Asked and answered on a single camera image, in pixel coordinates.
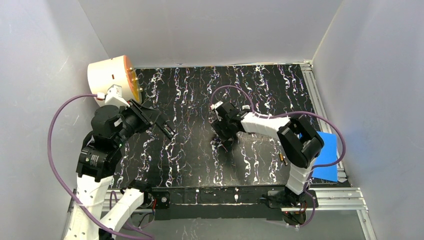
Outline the black remote control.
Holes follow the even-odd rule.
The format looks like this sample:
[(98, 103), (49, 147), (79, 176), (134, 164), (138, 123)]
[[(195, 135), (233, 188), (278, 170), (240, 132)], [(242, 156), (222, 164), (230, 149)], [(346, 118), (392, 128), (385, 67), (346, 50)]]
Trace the black remote control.
[(173, 127), (163, 118), (158, 117), (155, 125), (161, 130), (161, 132), (169, 139), (172, 140), (176, 136), (176, 132)]

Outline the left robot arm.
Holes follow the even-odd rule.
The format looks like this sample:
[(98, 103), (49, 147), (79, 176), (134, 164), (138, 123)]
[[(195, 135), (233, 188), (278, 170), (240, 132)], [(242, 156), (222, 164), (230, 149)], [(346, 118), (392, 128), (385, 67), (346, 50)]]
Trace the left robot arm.
[(76, 196), (66, 240), (111, 240), (146, 200), (147, 184), (133, 180), (121, 199), (102, 216), (103, 204), (113, 181), (121, 148), (135, 134), (162, 124), (161, 111), (129, 100), (127, 106), (103, 105), (91, 120), (93, 141), (85, 142), (78, 158)]

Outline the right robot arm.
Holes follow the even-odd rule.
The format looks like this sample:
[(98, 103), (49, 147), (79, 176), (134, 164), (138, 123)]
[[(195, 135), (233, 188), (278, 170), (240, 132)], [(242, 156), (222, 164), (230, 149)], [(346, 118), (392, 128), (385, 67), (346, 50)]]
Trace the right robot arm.
[(325, 145), (306, 116), (260, 116), (249, 109), (240, 109), (222, 101), (212, 104), (210, 109), (217, 116), (211, 126), (222, 141), (243, 132), (264, 135), (280, 142), (290, 170), (284, 191), (276, 200), (285, 205), (297, 205), (305, 194), (316, 158)]

